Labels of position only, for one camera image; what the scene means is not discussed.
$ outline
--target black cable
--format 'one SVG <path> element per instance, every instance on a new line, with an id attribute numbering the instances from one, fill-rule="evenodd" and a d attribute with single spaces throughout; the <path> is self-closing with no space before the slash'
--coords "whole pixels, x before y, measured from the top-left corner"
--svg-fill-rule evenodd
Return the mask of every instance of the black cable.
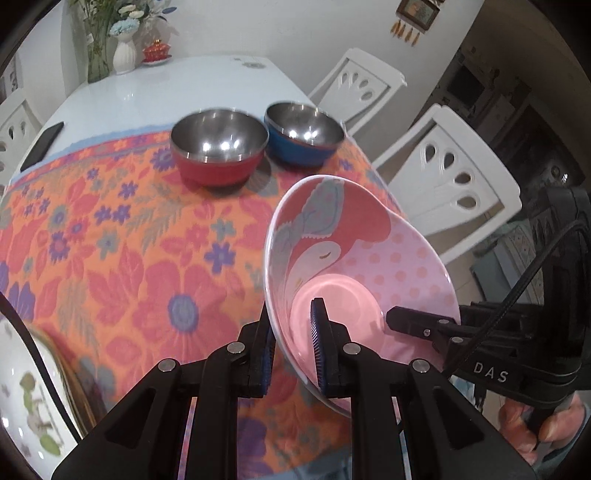
<path id="1" fill-rule="evenodd" d="M 537 255 L 534 258 L 534 261 L 530 264 L 529 267 L 525 269 L 525 272 L 518 280 L 518 282 L 513 286 L 509 294 L 505 297 L 505 300 L 499 305 L 499 307 L 494 311 L 494 313 L 490 316 L 490 318 L 485 322 L 485 324 L 476 332 L 476 335 L 470 340 L 468 345 L 462 349 L 455 358 L 451 360 L 447 368 L 443 370 L 443 375 L 446 378 L 450 378 L 456 370 L 462 366 L 462 364 L 470 357 L 471 354 L 480 346 L 480 344 L 486 339 L 486 337 L 490 334 L 491 331 L 497 326 L 497 324 L 502 320 L 502 318 L 506 315 L 506 313 L 513 307 L 513 305 L 517 302 L 521 294 L 527 288 L 527 285 L 533 280 L 535 275 L 538 273 L 542 265 L 546 261 L 546 259 L 552 254 L 552 252 L 558 247 L 559 243 L 563 240 L 565 236 L 569 233 L 579 231 L 582 233 L 582 237 L 587 244 L 587 256 L 591 254 L 591 237 L 589 236 L 589 229 L 587 228 L 586 224 L 583 223 L 581 220 L 574 220 L 566 225 L 563 229 L 561 229 L 557 235 L 551 240 L 551 242 L 546 246 L 544 251 Z"/>
<path id="2" fill-rule="evenodd" d="M 17 311 L 13 308 L 12 305 L 10 305 L 10 302 L 2 294 L 2 292 L 0 292 L 0 313 L 2 313 L 8 319 L 10 324 L 17 331 L 18 336 L 24 342 L 25 346 L 27 347 L 27 350 L 29 350 L 29 354 L 33 358 L 33 361 L 35 362 L 35 365 L 37 366 L 39 373 L 41 374 L 41 379 L 43 380 L 43 383 L 45 383 L 47 391 L 49 392 L 49 396 L 51 397 L 53 403 L 57 407 L 57 411 L 59 411 L 62 419 L 66 423 L 66 426 L 68 427 L 68 430 L 70 430 L 70 433 L 74 437 L 76 443 L 80 443 L 82 438 L 80 437 L 78 430 L 76 430 L 76 426 L 72 422 L 72 419 L 68 415 L 68 412 L 64 407 L 64 404 L 61 402 L 60 396 L 57 394 L 56 386 L 53 384 L 51 380 L 49 372 L 47 371 L 47 367 L 45 366 L 45 363 L 41 358 L 41 354 L 39 353 L 39 350 L 37 348 L 37 345 L 35 344 L 35 341 L 33 340 L 33 337 L 31 336 L 31 333 L 19 317 Z"/>

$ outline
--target red bowl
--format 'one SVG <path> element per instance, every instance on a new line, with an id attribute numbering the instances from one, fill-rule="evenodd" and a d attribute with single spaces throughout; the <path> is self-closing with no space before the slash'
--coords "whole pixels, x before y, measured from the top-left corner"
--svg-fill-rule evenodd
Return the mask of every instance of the red bowl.
<path id="1" fill-rule="evenodd" d="M 202 163 L 188 160 L 173 148 L 173 158 L 181 176 L 207 187 L 225 187 L 245 181 L 256 170 L 265 152 L 235 163 Z"/>
<path id="2" fill-rule="evenodd" d="M 263 159 L 269 130 L 263 122 L 235 110 L 194 113 L 170 133 L 174 161 L 181 175 L 210 187 L 246 180 Z"/>

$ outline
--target smartphone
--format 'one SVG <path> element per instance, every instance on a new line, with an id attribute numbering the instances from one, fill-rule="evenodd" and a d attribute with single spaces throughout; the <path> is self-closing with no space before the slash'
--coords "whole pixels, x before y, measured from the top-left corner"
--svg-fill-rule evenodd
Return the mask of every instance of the smartphone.
<path id="1" fill-rule="evenodd" d="M 60 134 L 62 128 L 64 128 L 64 122 L 60 122 L 55 124 L 53 127 L 49 127 L 41 134 L 39 140 L 37 140 L 37 143 L 35 143 L 35 146 L 33 146 L 25 161 L 23 162 L 21 166 L 21 172 L 31 168 L 33 165 L 37 165 L 45 158 L 45 155 L 47 155 L 47 152 L 53 145 L 53 142 L 56 140 L 57 136 Z"/>

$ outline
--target blue bowl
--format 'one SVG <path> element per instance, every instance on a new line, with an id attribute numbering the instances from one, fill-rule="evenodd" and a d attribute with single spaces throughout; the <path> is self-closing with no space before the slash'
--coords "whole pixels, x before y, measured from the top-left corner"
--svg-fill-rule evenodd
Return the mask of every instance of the blue bowl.
<path id="1" fill-rule="evenodd" d="M 271 156 L 299 167 L 321 167 L 338 150 L 345 131 L 316 107 L 281 102 L 265 114 Z"/>

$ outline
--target red flower pattern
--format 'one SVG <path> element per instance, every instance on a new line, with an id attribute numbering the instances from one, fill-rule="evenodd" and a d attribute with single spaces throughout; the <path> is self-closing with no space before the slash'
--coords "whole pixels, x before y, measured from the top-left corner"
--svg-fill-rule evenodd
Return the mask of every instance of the red flower pattern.
<path id="1" fill-rule="evenodd" d="M 149 343 L 160 343 L 162 358 L 182 364 L 201 360 L 236 340 L 238 328 L 220 310 L 226 289 L 216 285 L 200 265 L 183 275 L 171 261 L 146 270 L 147 294 L 138 303 L 133 323 Z"/>

